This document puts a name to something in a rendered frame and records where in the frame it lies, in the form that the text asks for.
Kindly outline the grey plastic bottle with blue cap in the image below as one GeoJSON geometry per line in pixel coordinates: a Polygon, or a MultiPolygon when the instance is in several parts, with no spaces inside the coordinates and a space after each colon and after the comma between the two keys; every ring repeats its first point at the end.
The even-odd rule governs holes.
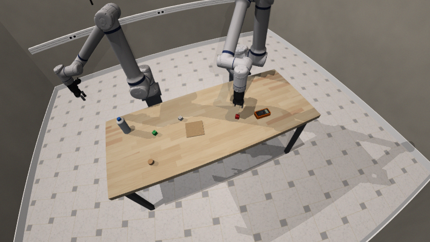
{"type": "Polygon", "coordinates": [[[118,117],[116,123],[125,134],[130,133],[131,129],[122,117],[118,117]]]}

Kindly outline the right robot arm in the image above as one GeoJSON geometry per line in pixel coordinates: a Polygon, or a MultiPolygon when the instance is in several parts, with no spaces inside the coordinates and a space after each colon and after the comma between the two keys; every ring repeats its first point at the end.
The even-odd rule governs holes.
{"type": "Polygon", "coordinates": [[[121,67],[126,76],[130,87],[130,94],[136,99],[145,99],[158,93],[159,86],[154,81],[151,69],[148,65],[138,66],[132,54],[124,32],[119,23],[121,10],[118,5],[108,3],[101,8],[94,16],[96,26],[90,33],[81,51],[70,66],[58,65],[54,72],[65,83],[72,77],[81,75],[83,67],[89,57],[106,35],[121,67]]]}

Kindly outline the orange digital multimeter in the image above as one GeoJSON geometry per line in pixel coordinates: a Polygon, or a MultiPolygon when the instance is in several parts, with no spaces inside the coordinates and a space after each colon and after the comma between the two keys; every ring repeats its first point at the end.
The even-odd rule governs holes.
{"type": "Polygon", "coordinates": [[[271,114],[271,112],[269,111],[268,108],[262,109],[262,110],[259,110],[259,111],[255,111],[255,113],[254,113],[254,115],[255,115],[255,117],[257,119],[261,119],[261,118],[270,116],[270,114],[271,114]]]}

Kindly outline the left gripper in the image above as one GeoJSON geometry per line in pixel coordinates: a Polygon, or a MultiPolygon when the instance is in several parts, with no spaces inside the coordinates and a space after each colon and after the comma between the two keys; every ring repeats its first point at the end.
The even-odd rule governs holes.
{"type": "Polygon", "coordinates": [[[242,106],[242,108],[243,108],[243,104],[244,104],[243,98],[244,98],[246,86],[244,88],[236,88],[233,85],[233,89],[234,89],[234,91],[233,91],[233,97],[234,97],[233,104],[234,104],[234,106],[239,105],[239,106],[242,106]]]}

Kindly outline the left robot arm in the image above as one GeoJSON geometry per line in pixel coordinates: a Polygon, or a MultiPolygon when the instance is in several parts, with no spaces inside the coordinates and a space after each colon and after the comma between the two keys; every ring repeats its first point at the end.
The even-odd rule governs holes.
{"type": "Polygon", "coordinates": [[[235,9],[227,33],[222,55],[218,55],[217,66],[230,69],[233,85],[244,88],[252,65],[263,67],[267,58],[266,36],[271,5],[274,0],[235,0],[235,9]],[[253,40],[250,49],[237,45],[247,8],[255,2],[253,40]]]}

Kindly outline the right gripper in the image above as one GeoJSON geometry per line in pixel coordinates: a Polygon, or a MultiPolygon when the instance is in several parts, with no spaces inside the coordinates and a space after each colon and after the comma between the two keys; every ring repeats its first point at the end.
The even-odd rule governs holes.
{"type": "Polygon", "coordinates": [[[74,81],[74,79],[73,78],[71,78],[69,81],[67,81],[67,82],[65,82],[65,83],[63,83],[65,86],[67,86],[68,87],[68,89],[71,91],[71,92],[73,92],[73,94],[75,95],[75,97],[77,97],[77,98],[79,98],[79,97],[81,97],[82,98],[82,100],[83,101],[85,101],[86,99],[84,98],[84,97],[86,97],[86,94],[83,92],[83,91],[81,91],[80,89],[79,89],[79,87],[77,86],[78,84],[80,84],[81,83],[81,79],[80,78],[78,78],[77,77],[77,79],[75,79],[75,81],[74,81]],[[82,93],[82,95],[81,95],[81,93],[82,93]],[[84,97],[83,97],[84,96],[84,97]]]}

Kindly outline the brown square mat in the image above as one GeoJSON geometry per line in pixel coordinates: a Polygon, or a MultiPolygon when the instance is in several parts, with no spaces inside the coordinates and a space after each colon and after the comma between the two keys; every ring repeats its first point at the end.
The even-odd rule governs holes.
{"type": "Polygon", "coordinates": [[[204,135],[202,120],[197,122],[185,123],[185,127],[187,137],[204,135]]]}

